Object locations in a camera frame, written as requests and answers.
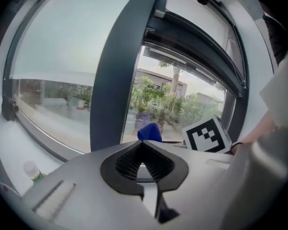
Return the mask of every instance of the white sleeve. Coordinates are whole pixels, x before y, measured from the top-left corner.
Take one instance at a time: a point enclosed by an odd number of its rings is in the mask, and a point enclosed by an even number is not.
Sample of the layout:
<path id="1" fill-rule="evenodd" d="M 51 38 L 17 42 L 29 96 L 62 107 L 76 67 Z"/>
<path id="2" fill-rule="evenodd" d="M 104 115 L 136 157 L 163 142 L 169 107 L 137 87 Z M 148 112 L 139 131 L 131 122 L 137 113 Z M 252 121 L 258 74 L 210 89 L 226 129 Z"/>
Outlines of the white sleeve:
<path id="1" fill-rule="evenodd" d="M 279 69 L 260 95 L 275 124 L 288 127 L 288 52 L 279 63 Z"/>

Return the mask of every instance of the blue object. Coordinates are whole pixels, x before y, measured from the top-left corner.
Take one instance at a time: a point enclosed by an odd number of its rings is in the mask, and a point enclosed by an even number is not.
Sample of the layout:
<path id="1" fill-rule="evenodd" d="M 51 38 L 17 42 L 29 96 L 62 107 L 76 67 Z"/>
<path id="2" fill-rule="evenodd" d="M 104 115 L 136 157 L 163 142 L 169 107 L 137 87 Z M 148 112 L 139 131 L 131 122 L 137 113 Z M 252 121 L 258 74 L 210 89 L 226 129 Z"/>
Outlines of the blue object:
<path id="1" fill-rule="evenodd" d="M 138 131 L 139 140 L 155 140 L 162 142 L 162 137 L 157 123 L 149 123 L 139 129 Z"/>

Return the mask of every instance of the white window shade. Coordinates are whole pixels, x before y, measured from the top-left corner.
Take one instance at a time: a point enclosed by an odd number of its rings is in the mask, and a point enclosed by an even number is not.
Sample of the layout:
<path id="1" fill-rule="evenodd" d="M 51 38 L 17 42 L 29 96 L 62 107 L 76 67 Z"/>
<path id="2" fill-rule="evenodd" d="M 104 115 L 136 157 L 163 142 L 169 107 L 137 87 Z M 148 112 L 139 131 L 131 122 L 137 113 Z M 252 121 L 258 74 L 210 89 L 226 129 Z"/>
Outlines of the white window shade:
<path id="1" fill-rule="evenodd" d="M 104 44 L 128 1 L 49 0 L 26 28 L 10 78 L 93 86 Z"/>
<path id="2" fill-rule="evenodd" d="M 197 0 L 167 0 L 166 9 L 197 25 L 210 35 L 223 49 L 228 40 L 228 26 L 208 7 Z"/>

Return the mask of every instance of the bottle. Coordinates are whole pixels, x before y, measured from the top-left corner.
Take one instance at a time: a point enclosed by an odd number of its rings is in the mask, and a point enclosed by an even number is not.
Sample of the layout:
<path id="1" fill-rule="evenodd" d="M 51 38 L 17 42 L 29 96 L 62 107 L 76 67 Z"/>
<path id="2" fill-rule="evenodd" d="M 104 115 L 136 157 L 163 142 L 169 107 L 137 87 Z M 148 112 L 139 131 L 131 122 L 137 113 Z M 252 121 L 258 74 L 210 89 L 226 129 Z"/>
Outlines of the bottle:
<path id="1" fill-rule="evenodd" d="M 27 161 L 24 163 L 24 172 L 30 177 L 33 183 L 36 183 L 44 177 L 33 161 Z"/>

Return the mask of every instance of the white bottle cap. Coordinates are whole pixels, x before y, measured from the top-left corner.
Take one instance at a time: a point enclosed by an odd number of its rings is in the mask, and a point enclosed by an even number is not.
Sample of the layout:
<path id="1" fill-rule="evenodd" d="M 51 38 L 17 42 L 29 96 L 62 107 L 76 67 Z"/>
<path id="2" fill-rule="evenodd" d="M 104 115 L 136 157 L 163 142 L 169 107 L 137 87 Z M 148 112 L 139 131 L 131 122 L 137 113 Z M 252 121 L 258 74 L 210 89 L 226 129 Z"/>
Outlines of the white bottle cap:
<path id="1" fill-rule="evenodd" d="M 24 172 L 31 178 L 35 179 L 39 176 L 39 169 L 33 161 L 27 161 L 24 163 Z"/>

